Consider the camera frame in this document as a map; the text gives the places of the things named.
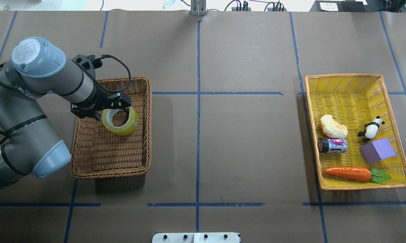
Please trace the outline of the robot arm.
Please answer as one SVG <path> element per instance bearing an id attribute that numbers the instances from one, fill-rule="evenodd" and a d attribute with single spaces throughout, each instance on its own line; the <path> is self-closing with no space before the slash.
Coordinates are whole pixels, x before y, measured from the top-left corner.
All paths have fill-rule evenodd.
<path id="1" fill-rule="evenodd" d="M 101 120 L 98 111 L 123 110 L 129 113 L 131 99 L 123 88 L 108 89 L 95 78 L 102 66 L 100 56 L 77 55 L 69 59 L 44 37 L 21 40 L 0 64 L 0 190 L 17 183 L 26 175 L 45 178 L 71 161 L 71 154 L 37 100 L 53 92 L 70 103 L 79 118 Z"/>

